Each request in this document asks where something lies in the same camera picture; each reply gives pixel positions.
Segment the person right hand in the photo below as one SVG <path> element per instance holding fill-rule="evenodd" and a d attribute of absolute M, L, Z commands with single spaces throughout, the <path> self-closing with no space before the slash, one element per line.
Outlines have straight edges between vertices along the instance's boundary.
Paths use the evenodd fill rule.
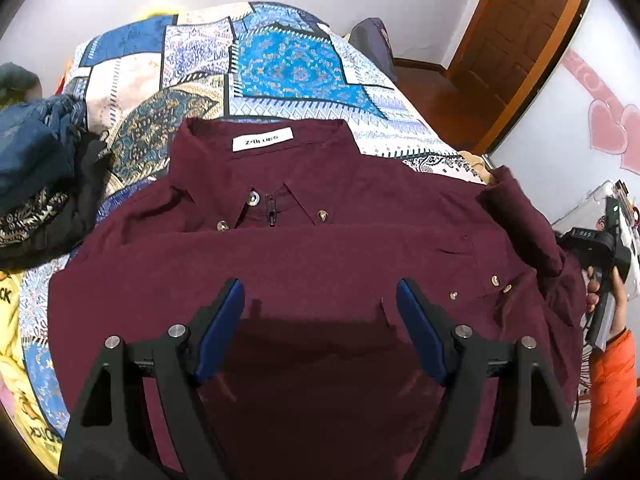
<path fill-rule="evenodd" d="M 587 286 L 586 313 L 590 315 L 587 344 L 604 351 L 608 343 L 623 335 L 627 329 L 627 296 L 618 267 L 614 266 L 606 278 L 588 266 L 584 272 Z"/>

